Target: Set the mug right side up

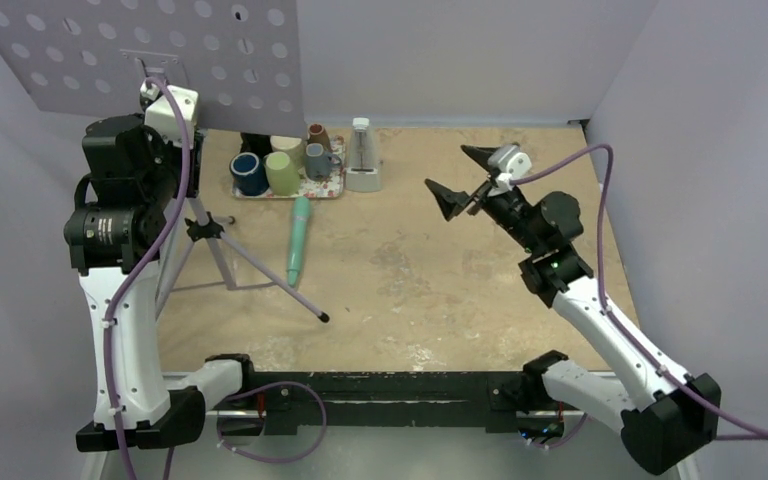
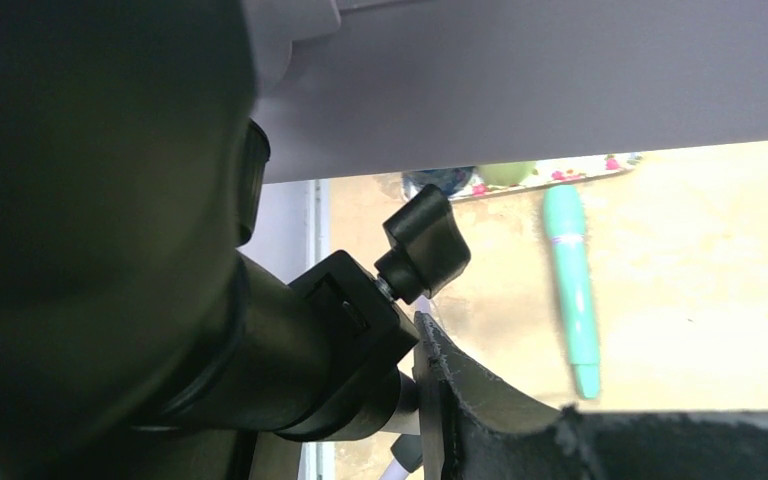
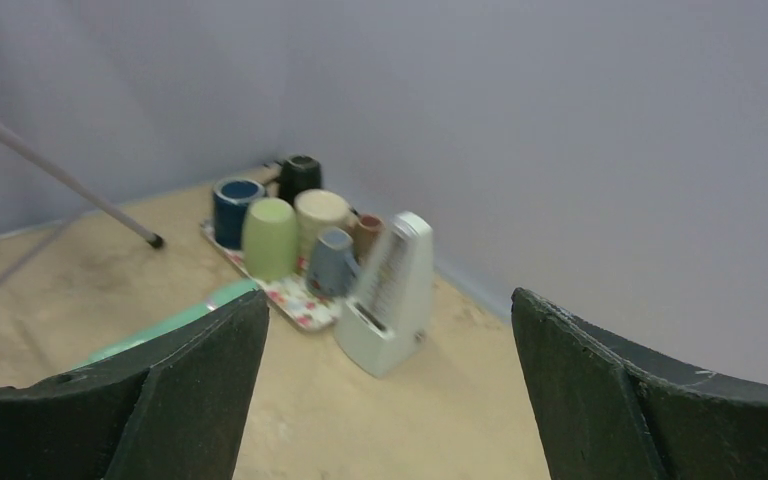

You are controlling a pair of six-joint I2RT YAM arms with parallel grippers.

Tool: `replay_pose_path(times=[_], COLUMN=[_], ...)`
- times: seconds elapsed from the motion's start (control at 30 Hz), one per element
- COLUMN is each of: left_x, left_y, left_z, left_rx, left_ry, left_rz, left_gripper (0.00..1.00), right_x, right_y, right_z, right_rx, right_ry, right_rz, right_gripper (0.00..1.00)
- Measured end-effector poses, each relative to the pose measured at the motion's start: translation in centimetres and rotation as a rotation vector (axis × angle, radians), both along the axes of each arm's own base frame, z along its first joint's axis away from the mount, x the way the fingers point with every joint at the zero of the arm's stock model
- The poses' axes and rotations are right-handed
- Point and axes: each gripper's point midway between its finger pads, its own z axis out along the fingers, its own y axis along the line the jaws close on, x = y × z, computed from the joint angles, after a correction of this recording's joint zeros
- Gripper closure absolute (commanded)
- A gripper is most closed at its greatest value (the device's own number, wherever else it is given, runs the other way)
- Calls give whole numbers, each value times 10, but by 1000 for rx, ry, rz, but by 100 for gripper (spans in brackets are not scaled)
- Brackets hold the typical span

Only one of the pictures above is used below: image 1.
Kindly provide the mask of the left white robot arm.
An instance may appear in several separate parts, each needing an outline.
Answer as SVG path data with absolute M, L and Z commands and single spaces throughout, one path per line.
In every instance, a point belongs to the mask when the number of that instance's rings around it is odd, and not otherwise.
M 176 197 L 182 152 L 140 114 L 89 125 L 89 171 L 64 227 L 91 316 L 97 375 L 92 419 L 75 435 L 83 453 L 164 449 L 197 440 L 207 412 L 223 400 L 244 409 L 258 382 L 244 354 L 214 355 L 167 382 L 157 344 L 164 214 Z

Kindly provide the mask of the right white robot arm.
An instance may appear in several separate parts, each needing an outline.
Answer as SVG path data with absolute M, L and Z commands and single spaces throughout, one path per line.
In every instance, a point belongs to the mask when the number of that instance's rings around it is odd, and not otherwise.
M 578 408 L 584 419 L 616 432 L 635 463 L 652 475 L 711 443 L 718 431 L 718 383 L 690 374 L 664 354 L 609 298 L 601 270 L 573 244 L 583 231 L 578 200 L 553 191 L 529 201 L 521 185 L 533 180 L 532 164 L 517 144 L 466 145 L 463 152 L 487 177 L 473 192 L 427 180 L 443 217 L 487 214 L 526 252 L 519 268 L 527 289 L 570 323 L 615 374 L 608 381 L 550 351 L 525 364 L 519 387 L 503 397 L 524 412 L 549 403 Z

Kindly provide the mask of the grey mug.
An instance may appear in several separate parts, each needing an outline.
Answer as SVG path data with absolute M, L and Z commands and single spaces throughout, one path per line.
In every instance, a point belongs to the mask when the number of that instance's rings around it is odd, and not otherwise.
M 305 173 L 308 179 L 323 182 L 342 167 L 342 159 L 319 143 L 309 143 L 305 149 Z

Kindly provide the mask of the perforated music stand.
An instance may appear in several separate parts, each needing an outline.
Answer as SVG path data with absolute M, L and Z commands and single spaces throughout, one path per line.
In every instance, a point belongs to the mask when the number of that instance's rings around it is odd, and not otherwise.
M 140 87 L 147 78 L 169 100 L 167 85 L 199 93 L 203 147 L 209 130 L 300 137 L 307 127 L 292 1 L 0 1 L 0 57 L 40 110 L 88 118 L 71 152 L 82 171 L 67 220 L 89 171 L 86 127 L 144 116 Z M 204 237 L 212 249 L 226 241 L 199 197 L 186 197 L 187 135 L 178 148 L 181 183 L 164 211 L 161 279 L 163 251 L 185 205 L 196 213 L 193 237 Z

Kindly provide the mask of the brown mug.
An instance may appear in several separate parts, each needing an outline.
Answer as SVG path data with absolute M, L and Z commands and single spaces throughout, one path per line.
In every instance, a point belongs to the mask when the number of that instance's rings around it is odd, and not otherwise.
M 311 123 L 307 128 L 307 143 L 318 144 L 327 152 L 332 152 L 332 145 L 326 128 L 320 123 Z

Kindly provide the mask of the teal cylindrical tool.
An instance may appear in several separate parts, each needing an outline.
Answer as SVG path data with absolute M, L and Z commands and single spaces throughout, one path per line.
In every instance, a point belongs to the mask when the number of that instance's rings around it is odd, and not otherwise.
M 291 232 L 287 254 L 287 282 L 296 287 L 303 269 L 304 251 L 306 246 L 307 227 L 311 217 L 311 202 L 307 197 L 294 200 L 291 211 Z

